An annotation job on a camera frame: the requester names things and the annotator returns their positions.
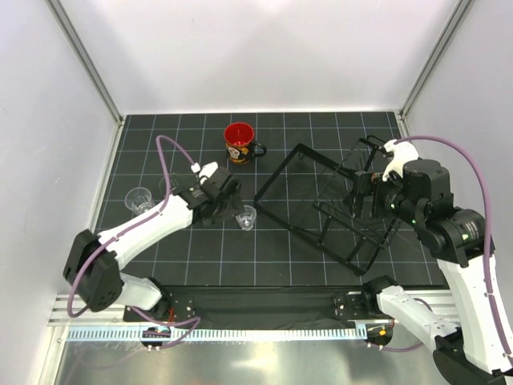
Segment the small clear faceted glass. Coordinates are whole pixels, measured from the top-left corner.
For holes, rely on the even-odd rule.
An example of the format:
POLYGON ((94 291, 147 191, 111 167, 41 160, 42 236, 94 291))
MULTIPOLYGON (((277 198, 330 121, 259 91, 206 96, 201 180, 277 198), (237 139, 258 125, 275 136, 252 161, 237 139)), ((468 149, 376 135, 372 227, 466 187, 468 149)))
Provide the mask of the small clear faceted glass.
POLYGON ((244 212, 235 216, 237 224, 244 231, 249 231, 253 229, 256 218, 257 211, 250 205, 244 206, 244 212))

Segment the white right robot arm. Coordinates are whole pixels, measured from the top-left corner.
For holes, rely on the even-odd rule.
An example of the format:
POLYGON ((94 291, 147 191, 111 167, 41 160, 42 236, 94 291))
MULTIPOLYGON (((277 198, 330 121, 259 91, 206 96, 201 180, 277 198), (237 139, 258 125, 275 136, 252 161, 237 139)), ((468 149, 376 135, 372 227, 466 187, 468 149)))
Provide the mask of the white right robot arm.
POLYGON ((512 376, 512 330, 499 301, 484 217, 454 206, 450 173, 436 160, 392 160, 375 186, 374 211, 410 225, 430 250, 459 322, 439 317, 388 276, 362 287, 362 311, 399 321, 430 351, 448 383, 504 384, 512 376))

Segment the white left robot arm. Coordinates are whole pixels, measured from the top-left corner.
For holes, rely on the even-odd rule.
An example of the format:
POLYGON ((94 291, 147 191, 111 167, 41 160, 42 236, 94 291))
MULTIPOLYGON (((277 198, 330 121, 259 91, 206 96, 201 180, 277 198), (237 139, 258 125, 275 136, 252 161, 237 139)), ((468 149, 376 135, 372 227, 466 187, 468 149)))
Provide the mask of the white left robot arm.
POLYGON ((79 296, 86 310, 96 313, 119 304, 152 321, 168 320, 172 295, 155 278, 131 276, 125 267, 175 232, 244 212, 240 180, 215 162, 198 173, 168 174, 164 185, 164 199, 148 211, 113 229, 98 234, 86 229, 75 237, 63 276, 70 296, 79 296))

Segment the red skull mug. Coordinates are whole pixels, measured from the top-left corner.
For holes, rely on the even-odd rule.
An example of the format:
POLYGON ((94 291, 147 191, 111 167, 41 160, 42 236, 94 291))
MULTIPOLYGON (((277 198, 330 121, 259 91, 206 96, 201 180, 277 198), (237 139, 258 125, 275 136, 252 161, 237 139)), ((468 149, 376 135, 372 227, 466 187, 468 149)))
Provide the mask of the red skull mug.
POLYGON ((267 154, 267 148, 256 142, 254 128, 244 122, 235 122, 224 130, 228 159, 234 164, 247 164, 267 154))

